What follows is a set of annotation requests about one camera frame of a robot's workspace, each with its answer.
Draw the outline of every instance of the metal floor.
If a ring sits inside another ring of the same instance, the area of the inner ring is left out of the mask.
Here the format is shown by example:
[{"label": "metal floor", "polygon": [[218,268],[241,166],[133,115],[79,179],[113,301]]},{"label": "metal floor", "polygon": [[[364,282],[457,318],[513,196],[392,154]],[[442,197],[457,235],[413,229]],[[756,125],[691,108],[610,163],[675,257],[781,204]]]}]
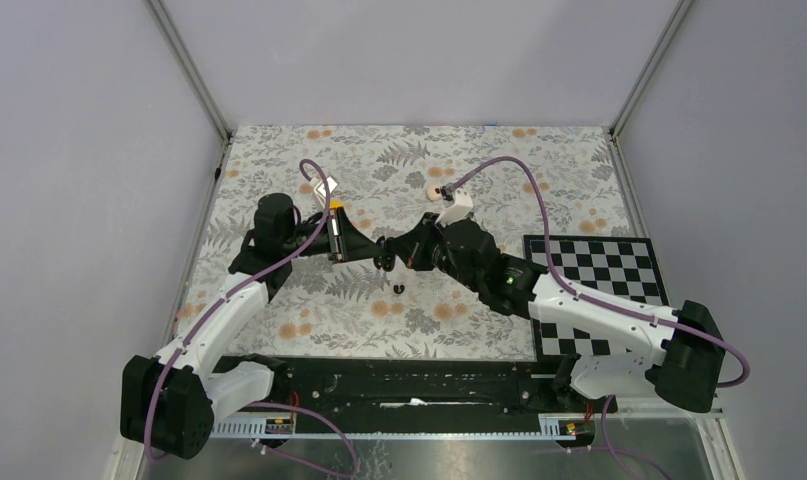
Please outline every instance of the metal floor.
[{"label": "metal floor", "polygon": [[[607,423],[613,443],[635,450],[662,465],[673,478],[712,478],[699,433],[687,419],[631,419]],[[608,452],[585,449],[570,455],[555,442],[501,440],[358,440],[357,479],[628,479]],[[602,445],[598,438],[595,445]],[[350,457],[340,441],[291,440],[280,447],[338,471],[350,471]],[[648,480],[662,478],[647,464],[627,459]],[[146,480],[326,479],[288,459],[261,456],[246,440],[211,440],[190,461],[170,458],[148,466]]]}]

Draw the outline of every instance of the orange flower pattern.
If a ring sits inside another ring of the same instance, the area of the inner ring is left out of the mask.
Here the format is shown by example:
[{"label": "orange flower pattern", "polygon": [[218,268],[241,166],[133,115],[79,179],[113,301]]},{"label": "orange flower pattern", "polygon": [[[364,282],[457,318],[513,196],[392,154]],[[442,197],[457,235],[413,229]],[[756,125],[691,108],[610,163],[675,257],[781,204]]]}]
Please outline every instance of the orange flower pattern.
[{"label": "orange flower pattern", "polygon": [[[297,172],[301,158],[314,159],[336,178],[333,197],[375,239],[400,235],[424,212],[441,208],[427,200],[427,186],[454,181],[502,153],[526,161],[535,183],[505,164],[467,185],[477,220],[501,251],[522,256],[522,235],[541,231],[536,187],[555,234],[632,234],[600,128],[242,126],[177,312],[178,328],[187,328],[216,297],[262,195],[290,195],[303,218],[319,210]],[[384,273],[370,262],[332,266],[323,256],[295,260],[292,267],[228,354],[534,358],[528,321],[491,312],[476,294],[434,272],[398,267]],[[394,294],[395,284],[405,291]]]}]

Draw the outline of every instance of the metal frame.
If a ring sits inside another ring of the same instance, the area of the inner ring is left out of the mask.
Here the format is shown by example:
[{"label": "metal frame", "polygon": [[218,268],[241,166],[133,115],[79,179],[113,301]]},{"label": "metal frame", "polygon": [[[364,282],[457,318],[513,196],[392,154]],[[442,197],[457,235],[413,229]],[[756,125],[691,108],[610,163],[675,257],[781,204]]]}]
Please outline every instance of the metal frame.
[{"label": "metal frame", "polygon": [[615,121],[611,125],[610,133],[615,139],[624,131],[624,127],[627,125],[630,115],[632,115],[633,111],[636,109],[636,105],[638,105],[642,95],[647,89],[648,83],[653,78],[656,68],[665,56],[665,52],[668,51],[668,47],[671,46],[671,42],[683,25],[683,21],[686,19],[686,15],[688,15],[695,1],[696,0],[680,0],[674,8],[674,13],[671,14],[671,18],[668,19],[668,23],[662,30],[662,35],[659,36],[659,40],[656,42],[656,46],[653,47],[653,51],[650,53],[650,57],[642,68],[638,80],[636,80],[633,89],[627,96],[627,101],[624,103],[624,106],[621,107],[621,111],[618,112],[618,116],[615,117]]},{"label": "metal frame", "polygon": [[209,92],[206,83],[200,76],[200,71],[197,70],[194,60],[191,59],[191,55],[185,47],[185,42],[182,41],[182,37],[176,30],[176,25],[173,24],[173,20],[171,20],[167,8],[165,8],[162,0],[144,0],[144,3],[153,16],[153,21],[156,22],[159,31],[164,36],[165,43],[167,43],[171,53],[173,53],[173,58],[188,80],[188,85],[191,87],[197,100],[200,101],[200,106],[203,107],[206,116],[209,117],[212,127],[214,127],[223,142],[228,142],[229,138],[232,136],[232,133],[229,131],[229,125],[226,123],[226,120],[224,120],[220,109],[215,103],[214,98],[212,98],[212,94]]},{"label": "metal frame", "polygon": [[[197,254],[202,246],[202,239],[205,233],[207,219],[214,205],[215,193],[219,185],[219,171],[229,158],[231,150],[232,132],[224,119],[220,109],[214,101],[210,91],[200,75],[193,59],[191,58],[182,37],[176,29],[167,8],[162,0],[144,0],[145,5],[153,16],[159,31],[162,33],[165,43],[171,50],[177,64],[188,80],[188,84],[194,95],[200,102],[201,107],[209,118],[212,127],[223,141],[223,155],[214,172],[215,179],[211,182],[206,192],[206,203],[201,212],[200,219],[195,230],[194,245],[189,252],[183,272],[182,283],[177,292],[175,306],[181,305],[188,288],[190,276],[196,264]],[[694,5],[695,0],[680,0],[674,9],[668,23],[660,35],[660,38],[651,52],[647,62],[631,89],[626,102],[619,111],[615,121],[610,126],[606,134],[607,148],[610,158],[615,168],[616,178],[621,187],[624,204],[627,207],[627,216],[633,232],[637,236],[649,237],[646,221],[641,211],[638,198],[635,195],[633,180],[630,175],[627,163],[623,158],[618,137],[624,131],[630,116],[635,111],[647,89],[653,75],[664,58],[672,40],[675,38],[682,26],[687,14]],[[167,342],[173,335],[174,322],[170,322],[165,331],[164,341]],[[619,398],[621,411],[611,415],[612,418],[681,418],[691,416],[686,412],[672,407],[659,399],[632,399]],[[556,419],[560,415],[546,415],[546,418]],[[720,408],[713,407],[712,411],[706,415],[691,416],[700,432],[700,437],[704,445],[704,450],[709,460],[713,476],[715,478],[744,479],[741,464],[732,443],[730,442],[729,431],[726,420]],[[122,438],[119,434],[115,439],[108,464],[106,466],[104,479],[134,479],[140,478],[143,473],[143,445]]]}]

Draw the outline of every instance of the checkerboard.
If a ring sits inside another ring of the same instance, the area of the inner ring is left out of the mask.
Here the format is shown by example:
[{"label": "checkerboard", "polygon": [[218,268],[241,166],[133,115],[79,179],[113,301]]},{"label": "checkerboard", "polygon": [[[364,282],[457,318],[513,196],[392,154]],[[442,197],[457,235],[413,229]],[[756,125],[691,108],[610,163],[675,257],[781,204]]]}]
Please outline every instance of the checkerboard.
[{"label": "checkerboard", "polygon": [[[551,235],[555,268],[564,277],[602,292],[651,305],[668,305],[653,246],[647,238]],[[524,236],[527,260],[547,265],[544,238]],[[610,355],[626,348],[556,323],[533,321],[536,355]]]}]

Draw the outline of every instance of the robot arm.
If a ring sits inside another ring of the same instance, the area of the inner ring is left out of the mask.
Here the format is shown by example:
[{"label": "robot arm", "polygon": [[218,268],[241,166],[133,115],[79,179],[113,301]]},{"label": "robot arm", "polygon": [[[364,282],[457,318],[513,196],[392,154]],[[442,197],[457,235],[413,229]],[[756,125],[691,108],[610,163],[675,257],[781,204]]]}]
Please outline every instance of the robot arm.
[{"label": "robot arm", "polygon": [[[452,204],[442,214],[427,213],[408,233],[380,238],[362,235],[343,208],[331,210],[322,234],[303,256],[324,254],[333,263],[373,259],[391,271],[395,258],[416,271],[438,269],[476,292],[481,302],[503,315],[518,315],[569,325],[626,346],[630,353],[605,357],[568,357],[553,388],[563,403],[584,404],[612,394],[657,395],[694,412],[709,411],[724,351],[664,325],[636,320],[579,299],[583,293],[659,319],[683,322],[713,336],[720,334],[705,307],[686,302],[674,310],[638,304],[574,285],[569,294],[547,267],[506,255],[494,237],[468,215],[472,202],[463,191],[447,195]],[[272,194],[259,200],[254,229],[229,267],[230,275],[215,302],[224,300],[203,323],[193,342],[184,346],[190,330],[180,333],[150,359],[136,356],[123,371],[121,434],[142,441],[150,399],[164,366],[177,349],[180,355],[166,376],[152,429],[152,445],[181,458],[194,457],[212,427],[247,404],[268,399],[283,402],[289,393],[284,363],[259,357],[224,374],[212,374],[229,342],[259,315],[276,295],[291,265],[246,285],[226,301],[226,292],[295,251],[315,229],[314,217],[295,221],[291,198]],[[208,306],[200,315],[205,315]]]},{"label": "robot arm", "polygon": [[406,234],[381,239],[385,248],[416,271],[438,269],[476,292],[481,302],[503,315],[554,322],[616,341],[622,355],[566,357],[554,382],[576,402],[613,394],[660,396],[685,410],[704,413],[712,406],[724,350],[669,326],[638,320],[583,300],[583,294],[622,309],[683,323],[716,338],[718,328],[703,305],[682,308],[641,304],[595,289],[569,284],[571,294],[547,267],[503,254],[494,237],[468,215],[470,197],[461,189],[442,195],[450,205],[441,215],[425,214]]}]

